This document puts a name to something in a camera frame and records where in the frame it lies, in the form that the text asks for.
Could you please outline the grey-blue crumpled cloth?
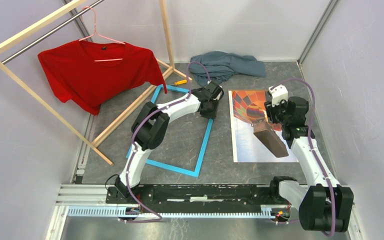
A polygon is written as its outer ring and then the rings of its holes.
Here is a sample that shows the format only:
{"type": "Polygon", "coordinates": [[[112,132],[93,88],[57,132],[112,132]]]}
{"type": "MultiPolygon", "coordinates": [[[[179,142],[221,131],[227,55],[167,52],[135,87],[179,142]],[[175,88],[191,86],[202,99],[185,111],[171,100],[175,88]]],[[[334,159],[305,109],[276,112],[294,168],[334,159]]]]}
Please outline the grey-blue crumpled cloth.
{"type": "Polygon", "coordinates": [[[252,55],[238,55],[223,51],[210,51],[193,56],[190,59],[188,72],[203,87],[208,84],[208,81],[214,81],[220,85],[237,74],[259,78],[267,76],[263,61],[257,60],[252,55]]]}

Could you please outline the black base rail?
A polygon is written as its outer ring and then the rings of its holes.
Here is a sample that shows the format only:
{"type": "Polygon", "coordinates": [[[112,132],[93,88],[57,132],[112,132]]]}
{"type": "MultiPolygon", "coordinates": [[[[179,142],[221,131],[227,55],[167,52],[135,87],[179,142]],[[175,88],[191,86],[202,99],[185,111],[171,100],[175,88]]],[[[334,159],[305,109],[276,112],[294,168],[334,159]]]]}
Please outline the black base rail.
{"type": "Polygon", "coordinates": [[[142,213],[151,212],[250,212],[260,206],[288,206],[268,185],[259,184],[140,184],[133,196],[124,198],[114,186],[107,187],[107,204],[144,204],[142,213]]]}

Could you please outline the red t-shirt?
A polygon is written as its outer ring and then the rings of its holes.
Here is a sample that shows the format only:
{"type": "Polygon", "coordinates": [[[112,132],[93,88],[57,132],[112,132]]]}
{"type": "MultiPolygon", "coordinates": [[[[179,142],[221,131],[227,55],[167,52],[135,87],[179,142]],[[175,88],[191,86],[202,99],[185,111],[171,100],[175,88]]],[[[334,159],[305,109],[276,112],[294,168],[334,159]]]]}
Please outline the red t-shirt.
{"type": "Polygon", "coordinates": [[[154,53],[130,43],[74,40],[37,55],[53,94],[97,115],[101,104],[148,82],[164,86],[154,53]]]}

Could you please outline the wooden clothes rack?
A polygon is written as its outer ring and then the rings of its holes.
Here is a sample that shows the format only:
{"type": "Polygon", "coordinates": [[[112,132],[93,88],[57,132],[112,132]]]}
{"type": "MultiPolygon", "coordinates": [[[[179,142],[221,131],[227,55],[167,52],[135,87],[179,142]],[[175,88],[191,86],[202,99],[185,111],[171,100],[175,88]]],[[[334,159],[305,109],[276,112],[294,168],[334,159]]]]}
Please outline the wooden clothes rack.
{"type": "MultiPolygon", "coordinates": [[[[0,0],[0,43],[62,5],[61,0],[0,0]]],[[[165,56],[162,17],[154,0],[106,0],[95,11],[103,35],[165,56]]],[[[10,61],[8,68],[76,130],[83,131],[89,114],[73,101],[63,103],[55,97],[37,57],[80,37],[79,28],[71,22],[10,61]]],[[[0,70],[0,165],[68,164],[80,145],[71,130],[0,70]]]]}

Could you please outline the yellow handled screwdriver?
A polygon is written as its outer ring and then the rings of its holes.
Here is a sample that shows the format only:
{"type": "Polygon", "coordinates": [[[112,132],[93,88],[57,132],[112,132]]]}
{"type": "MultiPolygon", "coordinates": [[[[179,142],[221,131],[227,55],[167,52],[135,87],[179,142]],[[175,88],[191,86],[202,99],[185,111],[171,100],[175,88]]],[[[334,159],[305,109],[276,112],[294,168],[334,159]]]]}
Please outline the yellow handled screwdriver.
{"type": "Polygon", "coordinates": [[[183,85],[183,84],[187,84],[187,83],[188,83],[188,80],[187,79],[183,79],[183,80],[176,81],[172,85],[173,86],[179,86],[179,85],[183,85]]]}

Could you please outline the hot-air balloon photo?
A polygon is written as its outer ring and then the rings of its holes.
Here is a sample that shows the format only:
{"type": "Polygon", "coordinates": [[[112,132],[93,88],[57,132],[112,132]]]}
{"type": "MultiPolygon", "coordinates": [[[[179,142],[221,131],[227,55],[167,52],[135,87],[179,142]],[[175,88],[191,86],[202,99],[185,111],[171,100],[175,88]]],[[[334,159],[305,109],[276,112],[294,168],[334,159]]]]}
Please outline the hot-air balloon photo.
{"type": "Polygon", "coordinates": [[[266,89],[228,92],[233,161],[235,163],[298,163],[282,137],[282,126],[268,120],[266,89]]]}

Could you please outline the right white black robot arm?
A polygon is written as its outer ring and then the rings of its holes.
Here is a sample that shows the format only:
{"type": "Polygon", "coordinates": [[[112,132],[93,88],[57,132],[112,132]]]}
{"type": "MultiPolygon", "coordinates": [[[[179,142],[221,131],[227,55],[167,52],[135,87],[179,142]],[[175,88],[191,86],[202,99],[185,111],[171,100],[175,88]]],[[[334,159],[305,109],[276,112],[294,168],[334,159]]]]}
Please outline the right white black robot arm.
{"type": "Polygon", "coordinates": [[[292,96],[279,102],[264,104],[268,121],[281,125],[281,136],[297,158],[307,187],[291,177],[275,177],[275,187],[269,189],[269,199],[275,204],[288,201],[298,210],[298,220],[306,231],[320,231],[326,235],[348,230],[354,193],[341,186],[329,171],[319,152],[317,141],[306,124],[309,102],[292,96]]]}

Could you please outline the blue picture frame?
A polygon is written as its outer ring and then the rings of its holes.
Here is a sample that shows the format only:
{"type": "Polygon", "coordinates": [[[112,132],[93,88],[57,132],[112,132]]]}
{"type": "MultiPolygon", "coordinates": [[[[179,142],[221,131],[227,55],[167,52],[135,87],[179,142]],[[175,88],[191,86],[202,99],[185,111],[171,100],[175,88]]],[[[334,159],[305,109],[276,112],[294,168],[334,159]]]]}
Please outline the blue picture frame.
{"type": "MultiPolygon", "coordinates": [[[[162,90],[163,90],[163,86],[162,85],[159,85],[159,86],[156,87],[156,89],[155,89],[155,91],[154,91],[154,93],[152,95],[152,98],[150,100],[152,103],[155,103],[157,101],[157,98],[159,97],[159,94],[160,94],[160,92],[162,90]]],[[[182,93],[182,94],[187,94],[188,91],[189,91],[188,89],[181,88],[181,87],[176,87],[176,86],[167,86],[167,90],[169,90],[171,92],[182,93]]],[[[185,169],[185,168],[181,168],[181,167],[178,167],[178,166],[174,166],[174,165],[171,165],[171,164],[159,162],[159,161],[152,160],[152,159],[147,159],[146,164],[150,165],[150,166],[157,167],[157,168],[161,168],[161,169],[164,169],[164,170],[168,170],[168,171],[171,171],[171,172],[179,173],[179,174],[182,174],[182,175],[187,175],[187,176],[198,178],[199,175],[200,175],[202,164],[204,162],[204,156],[205,156],[205,152],[206,152],[206,149],[207,149],[207,146],[208,146],[208,142],[209,142],[209,138],[210,138],[210,133],[211,133],[211,130],[212,130],[213,122],[214,122],[213,119],[209,119],[208,122],[207,122],[207,126],[206,126],[206,129],[205,129],[205,133],[204,133],[204,136],[203,136],[202,144],[200,146],[200,151],[199,151],[199,154],[198,154],[198,157],[197,157],[197,161],[196,161],[196,165],[195,165],[194,170],[188,170],[188,169],[185,169]]],[[[130,148],[129,148],[127,154],[126,154],[126,158],[127,159],[130,157],[131,150],[132,150],[132,147],[130,146],[130,148]]]]}

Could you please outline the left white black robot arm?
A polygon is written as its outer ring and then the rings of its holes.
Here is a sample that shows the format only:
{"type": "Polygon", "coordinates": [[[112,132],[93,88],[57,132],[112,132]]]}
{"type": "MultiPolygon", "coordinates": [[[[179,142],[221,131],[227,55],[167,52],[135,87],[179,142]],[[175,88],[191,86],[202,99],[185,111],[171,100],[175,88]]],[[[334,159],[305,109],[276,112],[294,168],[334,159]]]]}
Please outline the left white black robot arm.
{"type": "Polygon", "coordinates": [[[125,204],[136,200],[135,187],[141,181],[145,163],[151,152],[163,142],[171,122],[194,113],[206,119],[215,119],[223,96],[223,88],[210,81],[207,86],[188,89],[185,95],[167,103],[147,102],[131,127],[130,152],[123,171],[115,181],[119,199],[125,204]]]}

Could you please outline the aluminium corner profile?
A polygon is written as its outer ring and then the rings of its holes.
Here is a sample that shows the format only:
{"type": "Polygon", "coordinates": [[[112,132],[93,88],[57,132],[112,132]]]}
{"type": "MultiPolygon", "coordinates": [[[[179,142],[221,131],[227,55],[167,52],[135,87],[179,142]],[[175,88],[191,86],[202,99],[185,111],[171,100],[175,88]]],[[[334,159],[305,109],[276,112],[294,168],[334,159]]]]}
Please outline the aluminium corner profile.
{"type": "Polygon", "coordinates": [[[314,44],[318,40],[320,34],[322,33],[323,29],[325,28],[326,24],[328,23],[329,19],[331,18],[331,15],[335,11],[338,3],[340,0],[330,0],[328,2],[328,5],[326,6],[323,14],[321,15],[318,23],[316,24],[316,27],[314,28],[313,32],[310,35],[310,38],[308,39],[303,51],[301,52],[298,60],[296,61],[297,64],[301,67],[306,58],[308,57],[310,51],[312,50],[314,44]]]}

